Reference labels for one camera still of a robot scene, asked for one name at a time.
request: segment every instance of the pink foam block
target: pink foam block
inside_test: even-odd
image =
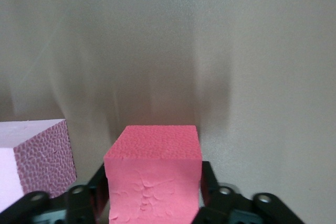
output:
[[[104,156],[110,224],[189,224],[202,154],[195,126],[127,126]]]
[[[0,212],[31,191],[57,197],[75,180],[64,119],[0,122]]]

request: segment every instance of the top face of pink block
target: top face of pink block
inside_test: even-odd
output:
[[[64,120],[0,122],[0,148],[14,148]]]
[[[106,153],[112,158],[202,159],[192,125],[127,126]]]

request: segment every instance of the textured side of purple block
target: textured side of purple block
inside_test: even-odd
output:
[[[54,198],[76,180],[65,120],[21,143],[14,153],[24,194],[41,190]]]

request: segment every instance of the silver screw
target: silver screw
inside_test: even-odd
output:
[[[83,187],[78,187],[76,188],[75,190],[72,191],[73,194],[78,194],[78,193],[81,193],[83,191]]]
[[[258,199],[264,203],[270,203],[272,200],[266,195],[259,195]]]
[[[37,194],[34,197],[32,197],[30,200],[31,201],[37,201],[37,200],[42,199],[42,198],[43,198],[43,194]]]
[[[221,194],[228,195],[228,194],[231,193],[231,190],[228,189],[228,188],[226,188],[226,187],[222,187],[222,188],[219,189],[219,192],[220,192]]]

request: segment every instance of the gray surface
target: gray surface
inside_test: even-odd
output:
[[[336,219],[336,0],[0,0],[0,119],[68,120],[79,179],[126,125],[196,124],[204,159]]]

